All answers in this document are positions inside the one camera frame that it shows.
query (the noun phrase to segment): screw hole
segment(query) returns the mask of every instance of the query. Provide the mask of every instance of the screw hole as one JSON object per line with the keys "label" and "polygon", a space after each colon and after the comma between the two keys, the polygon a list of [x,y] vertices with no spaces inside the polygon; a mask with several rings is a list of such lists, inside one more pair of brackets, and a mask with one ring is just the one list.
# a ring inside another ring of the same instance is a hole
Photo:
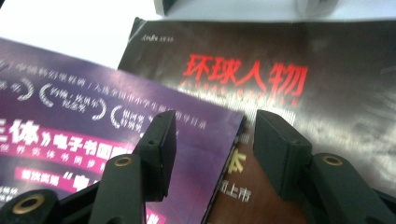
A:
{"label": "screw hole", "polygon": [[116,166],[126,166],[132,163],[132,159],[129,157],[122,157],[114,161]]}
{"label": "screw hole", "polygon": [[327,164],[333,165],[333,166],[340,166],[343,164],[343,162],[340,159],[338,159],[334,156],[324,156],[322,159]]}
{"label": "screw hole", "polygon": [[37,209],[43,202],[42,194],[34,194],[17,202],[12,208],[12,212],[18,215],[26,214]]}

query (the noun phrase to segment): dark magazine cover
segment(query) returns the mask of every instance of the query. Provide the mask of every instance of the dark magazine cover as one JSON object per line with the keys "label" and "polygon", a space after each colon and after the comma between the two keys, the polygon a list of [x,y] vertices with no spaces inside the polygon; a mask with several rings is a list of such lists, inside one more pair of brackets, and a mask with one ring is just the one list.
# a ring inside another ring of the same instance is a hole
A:
{"label": "dark magazine cover", "polygon": [[100,181],[107,160],[131,153],[157,114],[175,110],[169,192],[146,204],[150,224],[204,221],[244,120],[151,80],[5,39],[0,105],[0,208],[27,190],[62,199]]}
{"label": "dark magazine cover", "polygon": [[396,197],[396,21],[214,22],[136,19],[119,69],[243,110],[247,125],[209,223],[304,223],[252,153],[257,109],[349,160]]}

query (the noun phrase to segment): white table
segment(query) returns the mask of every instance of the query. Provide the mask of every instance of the white table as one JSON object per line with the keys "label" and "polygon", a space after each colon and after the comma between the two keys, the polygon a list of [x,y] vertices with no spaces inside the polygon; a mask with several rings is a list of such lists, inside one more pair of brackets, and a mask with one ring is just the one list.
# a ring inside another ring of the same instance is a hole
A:
{"label": "white table", "polygon": [[[6,0],[0,37],[117,68],[134,18],[189,21],[303,21],[297,0],[176,0],[166,17],[153,0]],[[395,20],[396,0],[339,0],[316,21]]]}

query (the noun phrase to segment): purple book cover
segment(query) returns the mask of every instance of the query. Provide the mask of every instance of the purple book cover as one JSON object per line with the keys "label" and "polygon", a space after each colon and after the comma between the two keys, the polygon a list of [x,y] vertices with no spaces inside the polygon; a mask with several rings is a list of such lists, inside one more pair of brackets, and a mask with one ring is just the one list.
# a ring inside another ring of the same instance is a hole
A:
{"label": "purple book cover", "polygon": [[[31,189],[59,199],[99,181],[152,118],[177,114],[168,197],[148,223],[203,221],[243,122],[233,112],[94,63],[0,39],[0,207]],[[121,195],[122,192],[111,192]]]}

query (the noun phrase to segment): magazine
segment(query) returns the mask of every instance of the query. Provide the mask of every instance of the magazine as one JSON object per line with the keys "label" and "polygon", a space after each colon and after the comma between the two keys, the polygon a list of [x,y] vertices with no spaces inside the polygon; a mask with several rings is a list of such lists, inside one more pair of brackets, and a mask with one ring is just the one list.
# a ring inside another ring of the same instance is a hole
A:
{"label": "magazine", "polygon": [[119,69],[245,111],[210,223],[295,223],[301,208],[276,197],[252,153],[257,109],[282,116],[314,154],[346,158],[373,189],[395,197],[395,27],[136,18]]}
{"label": "magazine", "polygon": [[200,223],[243,126],[243,113],[148,79],[0,39],[0,207],[32,189],[62,199],[100,181],[131,153],[153,117],[176,111],[168,197],[148,223]]}

